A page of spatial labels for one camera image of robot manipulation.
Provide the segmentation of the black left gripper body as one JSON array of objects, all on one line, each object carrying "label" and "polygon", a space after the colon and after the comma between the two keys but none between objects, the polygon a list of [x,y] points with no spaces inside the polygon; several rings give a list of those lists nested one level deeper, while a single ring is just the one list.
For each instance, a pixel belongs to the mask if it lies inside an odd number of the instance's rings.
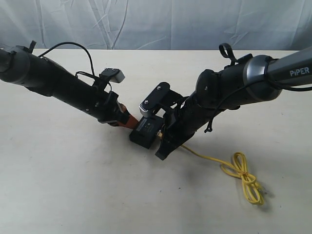
[{"label": "black left gripper body", "polygon": [[96,110],[99,111],[100,116],[97,118],[100,123],[112,123],[121,121],[123,118],[123,110],[119,103],[118,94],[109,92],[108,97],[95,104]]}]

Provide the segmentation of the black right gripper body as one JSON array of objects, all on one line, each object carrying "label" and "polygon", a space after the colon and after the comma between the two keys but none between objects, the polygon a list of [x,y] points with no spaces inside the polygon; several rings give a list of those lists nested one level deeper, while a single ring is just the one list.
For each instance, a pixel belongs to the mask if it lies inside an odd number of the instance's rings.
[{"label": "black right gripper body", "polygon": [[165,160],[175,149],[189,140],[210,120],[210,110],[203,108],[196,96],[185,97],[164,115],[162,139],[156,156]]}]

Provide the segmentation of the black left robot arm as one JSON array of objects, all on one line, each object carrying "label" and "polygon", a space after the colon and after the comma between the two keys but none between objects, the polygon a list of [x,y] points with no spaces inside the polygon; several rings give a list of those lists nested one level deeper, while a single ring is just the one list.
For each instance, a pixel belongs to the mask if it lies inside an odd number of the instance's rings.
[{"label": "black left robot arm", "polygon": [[112,81],[124,79],[119,69],[105,69],[99,76],[88,74],[94,79],[89,85],[71,74],[62,66],[46,57],[37,57],[28,48],[16,46],[0,51],[0,79],[20,85],[31,92],[54,97],[111,126],[134,129],[138,120],[118,101],[114,91],[106,92]]}]

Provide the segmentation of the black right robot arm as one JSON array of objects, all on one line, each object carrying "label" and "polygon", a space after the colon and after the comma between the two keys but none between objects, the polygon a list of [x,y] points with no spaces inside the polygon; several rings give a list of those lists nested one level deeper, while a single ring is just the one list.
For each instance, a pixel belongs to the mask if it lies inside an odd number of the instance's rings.
[{"label": "black right robot arm", "polygon": [[161,160],[189,140],[204,124],[213,130],[213,119],[225,110],[276,99],[282,90],[306,92],[312,89],[312,49],[306,48],[283,58],[248,54],[236,59],[228,44],[219,47],[231,60],[222,71],[206,69],[195,90],[166,111],[162,138],[156,156]]}]

